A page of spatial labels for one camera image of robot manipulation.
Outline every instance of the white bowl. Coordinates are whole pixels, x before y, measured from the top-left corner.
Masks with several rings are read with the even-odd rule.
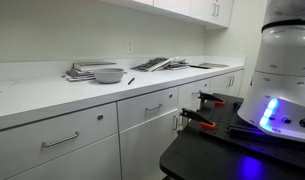
[[[93,71],[93,74],[100,83],[112,84],[121,81],[124,70],[120,68],[96,69]]]

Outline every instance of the white wall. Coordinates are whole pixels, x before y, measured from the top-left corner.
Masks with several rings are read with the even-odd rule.
[[[261,41],[266,0],[234,0],[231,24],[226,30],[206,32],[204,53],[246,57],[240,96],[246,95]]]
[[[204,34],[97,0],[0,0],[0,62],[202,55]]]

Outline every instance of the pen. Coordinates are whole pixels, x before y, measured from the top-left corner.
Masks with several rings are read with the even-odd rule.
[[[130,85],[134,81],[134,79],[135,78],[132,78],[131,81],[128,83],[128,85]]]

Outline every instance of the wall outlet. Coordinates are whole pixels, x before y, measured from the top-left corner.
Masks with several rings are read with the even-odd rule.
[[[132,41],[128,41],[126,43],[126,51],[128,54],[133,54],[134,53],[134,43]]]

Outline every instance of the white machine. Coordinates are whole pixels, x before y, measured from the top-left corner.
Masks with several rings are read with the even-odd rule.
[[[238,115],[266,134],[305,142],[305,0],[268,0],[264,24]]]

